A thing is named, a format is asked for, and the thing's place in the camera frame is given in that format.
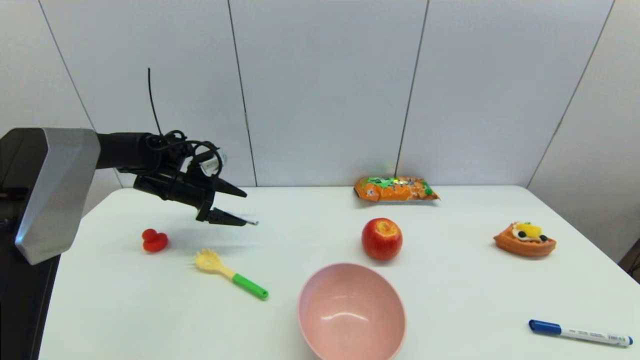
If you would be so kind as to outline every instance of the bowl rim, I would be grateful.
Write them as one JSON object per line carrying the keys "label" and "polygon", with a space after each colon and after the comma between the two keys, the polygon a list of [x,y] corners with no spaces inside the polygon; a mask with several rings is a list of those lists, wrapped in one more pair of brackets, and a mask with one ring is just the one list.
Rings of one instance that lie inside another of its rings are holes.
{"label": "bowl rim", "polygon": [[398,355],[398,353],[400,352],[400,350],[402,349],[402,346],[404,344],[404,338],[406,336],[406,309],[404,308],[404,303],[402,301],[402,298],[400,297],[400,294],[398,294],[398,291],[396,290],[396,288],[394,287],[394,285],[387,280],[386,277],[382,276],[382,274],[380,274],[379,272],[375,271],[374,269],[370,268],[369,266],[366,265],[362,265],[362,264],[356,264],[356,263],[333,263],[333,264],[329,264],[326,266],[321,267],[320,269],[316,270],[308,279],[307,281],[305,281],[305,284],[302,286],[302,290],[300,290],[300,294],[298,295],[298,306],[296,308],[296,312],[298,314],[298,327],[300,328],[300,332],[302,333],[302,337],[305,339],[305,342],[307,343],[307,345],[309,346],[309,348],[311,348],[311,351],[314,352],[314,354],[320,358],[320,360],[327,360],[325,357],[321,356],[320,354],[318,354],[318,351],[316,350],[316,348],[314,348],[313,345],[311,345],[311,343],[309,342],[309,339],[307,338],[307,335],[305,334],[305,331],[302,327],[302,321],[300,318],[300,303],[302,301],[302,294],[305,292],[305,289],[307,288],[307,285],[309,284],[309,281],[311,281],[311,279],[313,279],[317,274],[319,274],[320,272],[326,270],[327,268],[333,267],[333,266],[337,266],[337,265],[355,265],[355,266],[359,266],[361,268],[365,268],[371,272],[373,272],[374,274],[380,276],[384,281],[387,282],[387,284],[389,284],[389,286],[391,286],[391,289],[394,291],[394,293],[396,294],[396,296],[398,297],[398,301],[400,302],[400,308],[402,309],[402,314],[404,317],[404,327],[402,330],[402,338],[400,339],[400,342],[398,343],[398,346],[396,348],[396,351],[394,351],[394,353],[389,357],[389,359],[393,359],[394,357],[396,357],[396,355]]}

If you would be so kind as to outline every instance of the snack bag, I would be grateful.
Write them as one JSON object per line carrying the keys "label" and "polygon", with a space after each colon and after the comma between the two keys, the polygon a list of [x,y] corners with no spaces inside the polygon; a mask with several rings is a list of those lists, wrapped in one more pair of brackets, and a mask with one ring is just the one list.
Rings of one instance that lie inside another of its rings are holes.
{"label": "snack bag", "polygon": [[363,177],[354,189],[361,199],[375,202],[440,198],[429,184],[419,177]]}

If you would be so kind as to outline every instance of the pink bowl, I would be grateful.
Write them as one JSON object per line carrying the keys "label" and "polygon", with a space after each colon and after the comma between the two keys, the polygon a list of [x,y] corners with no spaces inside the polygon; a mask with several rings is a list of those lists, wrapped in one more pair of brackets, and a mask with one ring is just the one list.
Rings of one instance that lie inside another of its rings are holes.
{"label": "pink bowl", "polygon": [[395,289],[366,266],[333,264],[318,270],[298,299],[298,321],[323,360],[387,360],[400,350],[406,319]]}

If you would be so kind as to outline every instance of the toy fruit tart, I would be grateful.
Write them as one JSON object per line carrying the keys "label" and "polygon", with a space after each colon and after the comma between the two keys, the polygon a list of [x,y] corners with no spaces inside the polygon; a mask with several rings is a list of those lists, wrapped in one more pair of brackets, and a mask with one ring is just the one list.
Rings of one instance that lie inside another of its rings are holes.
{"label": "toy fruit tart", "polygon": [[493,239],[500,249],[528,258],[547,256],[556,248],[556,241],[530,222],[514,222]]}

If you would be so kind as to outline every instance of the marker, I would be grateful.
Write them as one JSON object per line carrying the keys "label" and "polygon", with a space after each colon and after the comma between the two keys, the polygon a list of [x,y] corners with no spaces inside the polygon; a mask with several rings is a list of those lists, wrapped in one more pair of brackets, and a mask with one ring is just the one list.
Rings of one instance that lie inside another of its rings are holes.
{"label": "marker", "polygon": [[619,345],[623,347],[627,347],[634,343],[631,336],[607,334],[606,332],[567,329],[566,327],[561,327],[556,323],[541,322],[539,320],[529,320],[529,327],[536,334],[560,335],[567,338],[595,341],[597,343]]}

